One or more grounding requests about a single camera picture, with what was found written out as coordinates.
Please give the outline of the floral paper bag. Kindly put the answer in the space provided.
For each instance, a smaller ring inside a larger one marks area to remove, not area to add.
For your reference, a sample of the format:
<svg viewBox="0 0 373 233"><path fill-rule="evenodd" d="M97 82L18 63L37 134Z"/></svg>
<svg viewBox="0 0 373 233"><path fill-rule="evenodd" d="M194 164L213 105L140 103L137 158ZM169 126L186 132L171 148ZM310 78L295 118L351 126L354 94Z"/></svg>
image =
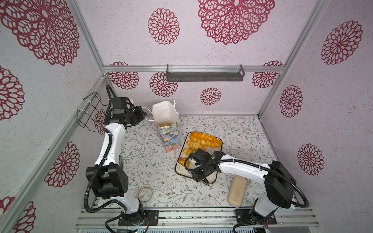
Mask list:
<svg viewBox="0 0 373 233"><path fill-rule="evenodd" d="M145 119L155 123L167 153L179 149L181 145L179 113L176 104L177 98L173 102L163 101L154 104L151 110L143 107L147 113L151 114L153 119Z"/></svg>

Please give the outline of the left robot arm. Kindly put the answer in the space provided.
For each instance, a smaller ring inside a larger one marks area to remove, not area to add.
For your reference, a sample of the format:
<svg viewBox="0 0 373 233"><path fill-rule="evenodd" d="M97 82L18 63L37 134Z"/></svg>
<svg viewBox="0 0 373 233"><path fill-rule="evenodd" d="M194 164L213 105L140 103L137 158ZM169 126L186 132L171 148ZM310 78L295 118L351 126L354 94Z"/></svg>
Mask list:
<svg viewBox="0 0 373 233"><path fill-rule="evenodd" d="M108 111L105 119L105 137L99 157L93 167L86 169L88 185L84 194L84 208L89 213L96 213L110 204L122 208L123 218L144 219L145 213L140 200L128 193L129 181L123 171L120 159L120 146L128 127L136 126L145 119L147 113L140 106L133 110L117 108ZM89 193L93 191L96 197L108 200L93 208L89 204Z"/></svg>

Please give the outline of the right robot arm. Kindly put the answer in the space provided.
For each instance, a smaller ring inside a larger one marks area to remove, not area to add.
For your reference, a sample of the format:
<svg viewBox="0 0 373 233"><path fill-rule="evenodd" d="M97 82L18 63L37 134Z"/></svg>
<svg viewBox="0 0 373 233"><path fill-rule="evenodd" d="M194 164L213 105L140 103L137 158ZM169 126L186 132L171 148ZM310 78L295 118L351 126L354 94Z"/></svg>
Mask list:
<svg viewBox="0 0 373 233"><path fill-rule="evenodd" d="M220 151L209 154L199 149L187 157L184 167L196 182L205 181L207 176L219 172L238 175L263 185L265 193L255 201L251 209L251 216L258 219L273 215L278 208L289 209L292 205L309 207L306 195L279 161L259 164Z"/></svg>

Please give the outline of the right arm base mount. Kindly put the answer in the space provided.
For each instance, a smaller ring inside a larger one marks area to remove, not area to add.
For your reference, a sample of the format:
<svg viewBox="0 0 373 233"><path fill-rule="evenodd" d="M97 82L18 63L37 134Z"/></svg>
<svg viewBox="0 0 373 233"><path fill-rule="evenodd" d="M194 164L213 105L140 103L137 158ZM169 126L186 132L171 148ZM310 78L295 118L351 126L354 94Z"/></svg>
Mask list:
<svg viewBox="0 0 373 233"><path fill-rule="evenodd" d="M254 212L252 209L243 209L239 208L235 210L236 219L238 224L251 224L255 223L256 225L276 225L277 220L274 214L271 214L269 217L261 216Z"/></svg>

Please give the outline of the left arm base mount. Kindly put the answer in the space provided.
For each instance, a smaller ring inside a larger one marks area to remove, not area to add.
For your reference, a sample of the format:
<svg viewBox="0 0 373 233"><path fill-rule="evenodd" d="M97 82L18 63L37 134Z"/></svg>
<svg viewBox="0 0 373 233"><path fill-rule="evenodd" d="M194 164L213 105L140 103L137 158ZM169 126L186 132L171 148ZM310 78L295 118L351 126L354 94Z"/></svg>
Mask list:
<svg viewBox="0 0 373 233"><path fill-rule="evenodd" d="M139 210L133 214L123 214L118 222L119 226L157 226L158 210Z"/></svg>

